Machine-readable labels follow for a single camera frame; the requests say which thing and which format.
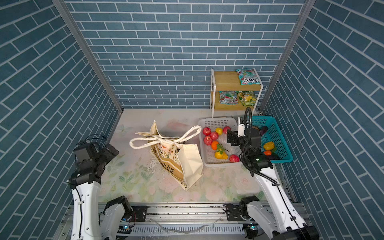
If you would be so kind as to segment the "cream canvas grocery bag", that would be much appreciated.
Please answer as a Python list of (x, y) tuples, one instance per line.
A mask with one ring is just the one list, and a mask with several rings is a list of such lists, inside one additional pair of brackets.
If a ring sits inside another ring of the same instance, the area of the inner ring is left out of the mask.
[(190, 128), (181, 137), (166, 137), (159, 133), (157, 123), (153, 122), (149, 132), (136, 133), (139, 137), (130, 140), (132, 149), (150, 148), (150, 153), (160, 166), (177, 183), (188, 191), (201, 177), (203, 160), (196, 144), (187, 144), (202, 131), (199, 125)]

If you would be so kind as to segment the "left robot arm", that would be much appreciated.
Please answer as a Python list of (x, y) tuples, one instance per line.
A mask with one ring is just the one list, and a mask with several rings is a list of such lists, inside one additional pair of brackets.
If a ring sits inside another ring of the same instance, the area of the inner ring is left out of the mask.
[(120, 223), (134, 221), (136, 214), (125, 196), (107, 202), (99, 212), (102, 175), (118, 154), (112, 145), (100, 148), (96, 142), (74, 149), (76, 168), (68, 180), (74, 201), (72, 240), (114, 240)]

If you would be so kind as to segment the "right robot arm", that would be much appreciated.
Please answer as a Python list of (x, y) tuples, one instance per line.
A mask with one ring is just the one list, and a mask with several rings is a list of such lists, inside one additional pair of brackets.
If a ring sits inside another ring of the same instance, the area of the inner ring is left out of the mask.
[(240, 147), (240, 162), (259, 183), (272, 210), (265, 210), (255, 196), (245, 197), (240, 202), (243, 218), (255, 220), (271, 240), (318, 240), (316, 227), (305, 222), (284, 192), (270, 156), (255, 148), (259, 134), (255, 127), (227, 132), (227, 143)]

